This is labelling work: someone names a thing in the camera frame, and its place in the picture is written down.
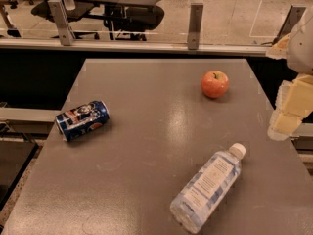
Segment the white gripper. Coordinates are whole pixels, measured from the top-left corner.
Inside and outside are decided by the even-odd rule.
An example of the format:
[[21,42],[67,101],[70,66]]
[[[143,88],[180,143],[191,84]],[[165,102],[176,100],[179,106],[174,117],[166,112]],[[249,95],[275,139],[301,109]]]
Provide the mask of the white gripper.
[[287,57],[288,67],[300,73],[293,81],[282,82],[270,117],[269,138],[283,141],[313,112],[313,76],[308,75],[313,73],[313,6],[305,10],[290,35],[266,51],[266,56],[275,60]]

